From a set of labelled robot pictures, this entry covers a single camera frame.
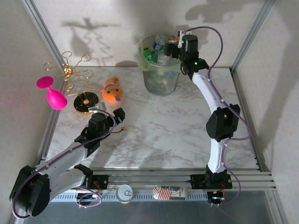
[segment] stuffed animal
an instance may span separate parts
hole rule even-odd
[[[103,98],[110,103],[115,103],[120,101],[123,95],[122,89],[119,87],[118,77],[109,78],[106,80],[104,87],[100,89],[100,92],[103,92]]]

